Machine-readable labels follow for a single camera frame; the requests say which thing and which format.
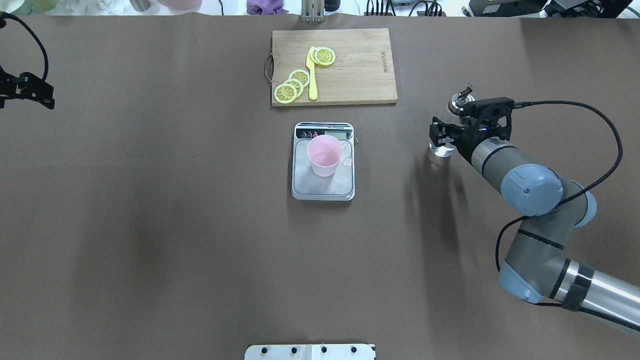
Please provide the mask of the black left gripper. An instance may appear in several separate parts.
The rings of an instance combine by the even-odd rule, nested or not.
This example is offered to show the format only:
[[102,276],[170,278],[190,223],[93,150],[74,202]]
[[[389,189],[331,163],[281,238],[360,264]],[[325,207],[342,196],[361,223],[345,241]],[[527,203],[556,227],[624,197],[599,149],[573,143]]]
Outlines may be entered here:
[[21,100],[22,97],[43,105],[46,109],[55,108],[54,87],[40,77],[28,71],[19,76],[7,73],[0,67],[0,107],[5,108],[9,100]]

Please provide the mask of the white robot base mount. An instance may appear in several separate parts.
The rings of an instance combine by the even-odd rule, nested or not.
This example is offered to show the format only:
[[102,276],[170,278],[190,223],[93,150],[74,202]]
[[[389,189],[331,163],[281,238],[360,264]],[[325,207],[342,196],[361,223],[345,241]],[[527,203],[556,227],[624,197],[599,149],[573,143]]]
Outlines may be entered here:
[[245,360],[376,360],[374,344],[255,344],[247,347]]

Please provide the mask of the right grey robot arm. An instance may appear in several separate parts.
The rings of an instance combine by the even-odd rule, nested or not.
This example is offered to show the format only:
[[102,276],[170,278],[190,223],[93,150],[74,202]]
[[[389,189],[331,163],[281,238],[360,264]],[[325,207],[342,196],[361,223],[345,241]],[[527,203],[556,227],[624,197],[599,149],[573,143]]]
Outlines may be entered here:
[[519,212],[510,248],[497,260],[498,284],[531,305],[582,313],[638,335],[639,288],[564,255],[576,228],[590,223],[590,187],[535,162],[510,142],[507,126],[477,117],[467,125],[434,117],[430,149],[453,150]]

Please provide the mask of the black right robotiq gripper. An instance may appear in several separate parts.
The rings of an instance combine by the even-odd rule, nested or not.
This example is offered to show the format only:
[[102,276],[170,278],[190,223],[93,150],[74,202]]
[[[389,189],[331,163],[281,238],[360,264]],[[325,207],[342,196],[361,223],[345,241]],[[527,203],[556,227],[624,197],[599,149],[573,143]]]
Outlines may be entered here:
[[499,120],[477,119],[478,124],[462,125],[445,123],[437,116],[432,117],[429,126],[430,143],[435,148],[453,147],[468,162],[471,163],[475,149],[491,137],[496,136],[495,130],[500,128]]

